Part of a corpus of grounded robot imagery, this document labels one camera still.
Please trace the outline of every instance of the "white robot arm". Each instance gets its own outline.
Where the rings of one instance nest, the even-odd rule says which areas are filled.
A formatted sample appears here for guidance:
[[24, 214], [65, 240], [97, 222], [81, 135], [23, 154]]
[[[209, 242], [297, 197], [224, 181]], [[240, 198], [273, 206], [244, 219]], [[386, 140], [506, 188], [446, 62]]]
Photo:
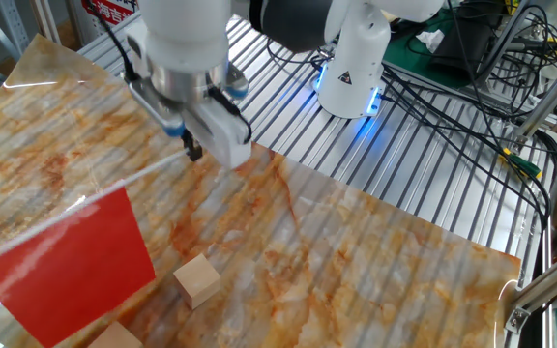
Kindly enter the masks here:
[[[422, 21], [434, 15], [442, 1], [139, 0], [142, 20], [128, 32], [139, 77], [129, 80], [129, 87], [167, 134], [183, 138], [192, 160], [201, 157], [200, 144], [223, 166], [235, 168], [250, 156], [251, 129], [222, 93], [224, 89], [239, 99], [248, 91], [246, 78], [228, 61], [225, 29], [234, 13], [295, 52], [315, 49], [340, 31], [337, 55], [325, 69], [319, 100], [337, 116], [351, 117], [363, 103], [333, 110], [327, 99], [336, 100], [332, 96], [337, 93], [358, 96], [356, 105], [364, 90], [364, 99], [370, 99], [370, 88], [377, 86], [381, 74], [371, 69], [378, 69], [390, 39], [388, 22], [379, 9]], [[363, 45], [371, 46], [366, 54]], [[349, 84], [343, 70], [349, 72]], [[326, 82], [334, 79], [338, 83]], [[344, 94], [343, 85], [358, 88], [347, 88]]]

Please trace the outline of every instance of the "black cable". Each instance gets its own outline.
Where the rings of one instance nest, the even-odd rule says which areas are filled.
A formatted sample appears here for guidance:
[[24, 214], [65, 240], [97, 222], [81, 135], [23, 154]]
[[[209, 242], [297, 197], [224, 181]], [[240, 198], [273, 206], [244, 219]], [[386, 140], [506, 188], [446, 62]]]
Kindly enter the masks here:
[[[425, 116], [424, 114], [422, 114], [421, 112], [419, 112], [419, 111], [416, 109], [416, 107], [414, 106], [414, 104], [411, 103], [411, 102], [409, 102], [409, 101], [397, 90], [397, 88], [395, 88], [395, 87], [392, 85], [392, 83], [390, 83], [390, 81], [386, 80], [385, 78], [382, 78], [382, 79], [388, 84], [389, 88], [390, 88], [391, 90], [393, 90], [393, 92], [397, 95], [397, 97], [400, 98], [401, 100], [403, 100], [403, 101], [408, 105], [408, 111], [411, 109], [411, 110], [413, 111], [413, 113], [416, 114], [416, 115], [419, 117], [419, 120], [420, 120], [421, 122], [423, 122], [425, 125], [431, 127], [434, 131], [436, 131], [436, 132], [438, 133], [438, 135], [440, 135], [444, 140], [446, 140], [446, 142], [447, 142], [452, 148], [454, 148], [454, 149], [459, 153], [459, 157], [460, 157], [460, 158], [461, 158], [461, 157], [464, 157], [465, 160], [467, 160], [467, 161], [469, 161], [470, 163], [472, 163], [475, 167], [481, 169], [481, 171], [482, 171], [483, 173], [487, 174], [493, 181], [495, 181], [495, 182], [501, 184], [501, 185], [504, 186], [506, 189], [508, 189], [508, 190], [511, 191], [512, 193], [516, 194], [517, 197], [519, 197], [519, 198], [523, 199], [524, 201], [526, 201], [526, 203], [527, 203], [528, 205], [530, 205], [531, 207], [533, 207], [535, 210], [538, 210], [538, 209], [539, 209], [539, 207], [538, 207], [538, 201], [537, 201], [537, 203], [533, 203], [530, 199], [528, 199], [528, 197], [526, 197], [526, 196], [524, 196], [523, 194], [521, 194], [521, 192], [519, 192], [517, 189], [511, 188], [507, 183], [505, 183], [505, 182], [502, 181], [501, 179], [499, 179], [499, 178], [495, 177], [494, 175], [492, 175], [487, 169], [485, 169], [482, 165], [480, 165], [480, 164], [479, 164], [478, 162], [476, 162], [474, 159], [471, 159], [470, 157], [468, 157], [463, 151], [461, 151], [461, 149], [460, 149], [458, 146], [456, 146], [456, 144], [454, 144], [454, 143], [451, 141], [451, 139], [450, 139], [446, 134], [444, 134], [443, 132], [440, 131], [440, 126], [434, 125], [434, 124], [431, 123], [429, 120], [427, 120], [426, 116]], [[395, 81], [397, 81], [399, 84], [401, 84], [400, 78], [397, 77], [397, 79], [395, 79]], [[407, 89], [405, 89], [405, 90], [408, 91], [408, 92], [410, 92], [410, 94], [411, 94], [411, 92], [414, 92], [414, 93], [418, 96], [418, 93], [416, 93], [414, 90], [412, 90], [412, 89], [409, 88], [409, 87], [407, 87]], [[428, 107], [430, 106], [430, 104], [428, 104], [428, 105], [427, 105], [427, 104], [428, 104], [428, 102], [425, 101], [425, 106], [428, 108]], [[434, 111], [434, 113], [435, 113], [435, 110], [437, 110], [437, 109], [435, 109], [435, 108], [433, 107], [433, 108], [431, 108], [429, 111]], [[413, 113], [412, 113], [412, 112], [408, 112], [408, 114], [410, 114], [411, 116], [414, 117]], [[475, 132], [473, 132], [472, 130], [469, 130], [469, 129], [468, 129], [468, 130], [462, 130], [462, 131], [468, 133], [468, 134], [471, 135], [471, 136], [475, 136], [475, 137], [478, 138], [478, 134], [475, 133]]]
[[[453, 4], [451, 3], [451, 0], [447, 0], [447, 3], [449, 4], [449, 8], [452, 10], [453, 9]], [[545, 10], [539, 6], [539, 5], [528, 5], [526, 6], [526, 8], [524, 8], [524, 11], [529, 9], [529, 8], [537, 8], [542, 12], [543, 15], [543, 20], [545, 22], [545, 27], [548, 27], [548, 22], [547, 22], [547, 14], [545, 12]], [[454, 25], [458, 28], [459, 27], [459, 23], [458, 20], [456, 18], [456, 15], [454, 15], [454, 12], [451, 11], [451, 15], [453, 16], [453, 21], [454, 21]], [[463, 44], [463, 39], [461, 38], [461, 34], [457, 33], [458, 36], [458, 41], [459, 41], [459, 46], [461, 48], [461, 54], [463, 56], [463, 63], [465, 64], [465, 67], [468, 69], [468, 76], [470, 77], [470, 82], [472, 83], [472, 87], [474, 89], [474, 93], [476, 95], [477, 101], [479, 103], [479, 105], [481, 106], [481, 110], [484, 110], [484, 106], [483, 106], [483, 100], [481, 98], [481, 92], [479, 91], [479, 89], [476, 86], [476, 78], [475, 76], [472, 74], [472, 71], [469, 69], [470, 67], [470, 63], [468, 62], [467, 59], [467, 53], [465, 51], [465, 46]], [[545, 30], [545, 42], [547, 42], [548, 37], [547, 37], [547, 30]], [[524, 180], [522, 174], [519, 172], [519, 170], [516, 168], [517, 163], [514, 162], [513, 159], [511, 159], [503, 150], [500, 142], [498, 141], [498, 139], [495, 137], [495, 132], [493, 131], [493, 129], [491, 128], [491, 124], [489, 123], [489, 119], [486, 116], [486, 114], [483, 113], [483, 117], [484, 117], [484, 122], [485, 125], [487, 127], [487, 130], [489, 131], [489, 133], [491, 133], [491, 135], [493, 135], [493, 140], [495, 143], [495, 148], [494, 150], [496, 150], [509, 164], [511, 169], [515, 172], [515, 174], [517, 175], [517, 177], [521, 180], [522, 184], [526, 186], [526, 188], [528, 189], [528, 191], [530, 192], [530, 195], [532, 195], [532, 198], [534, 199], [534, 201], [538, 204], [539, 203], [539, 199], [537, 198], [536, 194], [534, 192], [532, 192], [532, 190], [530, 189], [530, 187], [527, 185], [526, 181]], [[544, 204], [544, 212], [541, 211], [541, 208], [537, 209], [539, 212], [539, 215], [541, 217], [541, 228], [544, 228], [546, 226], [547, 223], [547, 219], [549, 217], [549, 212], [550, 212], [550, 201], [549, 201], [549, 194], [546, 191], [545, 187], [542, 185], [542, 183], [531, 173], [526, 173], [528, 175], [528, 177], [530, 177], [530, 179], [532, 179], [532, 181], [535, 183], [535, 185], [539, 188], [539, 190], [541, 191], [541, 194], [544, 198], [545, 204]]]
[[124, 74], [126, 80], [128, 82], [137, 80], [139, 78], [139, 75], [136, 72], [134, 72], [134, 67], [132, 66], [131, 60], [128, 59], [128, 55], [126, 54], [126, 51], [122, 47], [120, 41], [117, 40], [117, 38], [115, 37], [115, 34], [113, 34], [111, 27], [108, 25], [106, 20], [104, 20], [103, 15], [98, 11], [98, 9], [96, 9], [96, 6], [94, 6], [94, 3], [91, 0], [82, 0], [82, 1], [84, 1], [85, 5], [88, 6], [89, 9], [94, 13], [94, 16], [98, 19], [98, 22], [101, 24], [101, 27], [104, 29], [104, 31], [109, 36], [109, 38], [113, 40], [113, 43], [117, 47], [117, 50], [120, 51], [120, 55], [122, 56], [122, 60], [124, 61]]
[[282, 62], [287, 62], [287, 63], [294, 63], [294, 64], [311, 64], [311, 63], [323, 63], [324, 61], [326, 61], [325, 58], [322, 58], [320, 56], [315, 56], [312, 57], [309, 60], [306, 61], [294, 61], [291, 59], [285, 59], [282, 57], [279, 57], [275, 52], [272, 51], [272, 49], [270, 48], [270, 44], [272, 43], [272, 39], [268, 38], [267, 42], [266, 42], [266, 50], [268, 51], [268, 54], [270, 54], [270, 56], [275, 59], [275, 60], [280, 60]]

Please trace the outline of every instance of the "metal clamp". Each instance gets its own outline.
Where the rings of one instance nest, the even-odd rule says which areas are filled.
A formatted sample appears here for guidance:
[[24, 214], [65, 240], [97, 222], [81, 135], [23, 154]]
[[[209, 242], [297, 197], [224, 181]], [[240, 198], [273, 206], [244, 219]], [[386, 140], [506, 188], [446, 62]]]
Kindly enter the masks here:
[[529, 316], [529, 311], [523, 308], [516, 308], [511, 317], [509, 317], [509, 320], [507, 320], [506, 329], [513, 334], [519, 334], [526, 321], [528, 321]]

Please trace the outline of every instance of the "green mat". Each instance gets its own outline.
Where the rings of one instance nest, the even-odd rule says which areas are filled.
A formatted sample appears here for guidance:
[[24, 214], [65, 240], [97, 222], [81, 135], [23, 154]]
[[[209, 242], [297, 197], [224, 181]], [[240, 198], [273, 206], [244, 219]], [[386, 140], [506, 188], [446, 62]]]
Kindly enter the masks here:
[[[437, 17], [430, 19], [426, 24], [428, 26], [425, 31], [434, 32], [440, 29], [446, 35], [454, 26], [453, 16], [448, 10], [441, 10]], [[429, 68], [427, 65], [431, 57], [411, 52], [407, 48], [407, 42], [419, 33], [409, 34], [391, 42], [386, 49], [384, 60], [450, 88], [459, 88], [470, 84], [470, 80], [467, 78], [452, 76], [447, 72], [440, 72]], [[413, 50], [430, 54], [425, 44], [421, 43], [418, 39], [411, 40], [410, 44]]]

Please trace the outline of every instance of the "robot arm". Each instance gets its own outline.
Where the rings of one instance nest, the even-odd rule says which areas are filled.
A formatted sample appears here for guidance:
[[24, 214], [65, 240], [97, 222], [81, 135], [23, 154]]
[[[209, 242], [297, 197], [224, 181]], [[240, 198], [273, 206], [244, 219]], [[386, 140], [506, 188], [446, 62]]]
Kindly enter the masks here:
[[[225, 29], [233, 12], [294, 52], [331, 41], [342, 27], [336, 61], [353, 60], [354, 65], [360, 60], [351, 57], [353, 52], [341, 55], [341, 43], [351, 37], [372, 36], [359, 30], [350, 32], [349, 27], [368, 23], [371, 18], [378, 20], [378, 8], [410, 20], [425, 20], [437, 12], [443, 0], [138, 1], [141, 20], [127, 37], [140, 76], [128, 81], [132, 95], [168, 135], [182, 137], [192, 160], [201, 156], [203, 147], [231, 169], [249, 158], [251, 136], [250, 125], [240, 110], [222, 93], [224, 89], [239, 99], [248, 91], [244, 75], [228, 61]], [[381, 56], [380, 49], [375, 49], [375, 54], [366, 57], [378, 64], [387, 44], [383, 35], [380, 38]], [[342, 51], [353, 48], [353, 44], [342, 46], [346, 48]], [[329, 73], [343, 69], [334, 65], [337, 68], [329, 69]], [[324, 89], [320, 90], [320, 102], [327, 95]]]

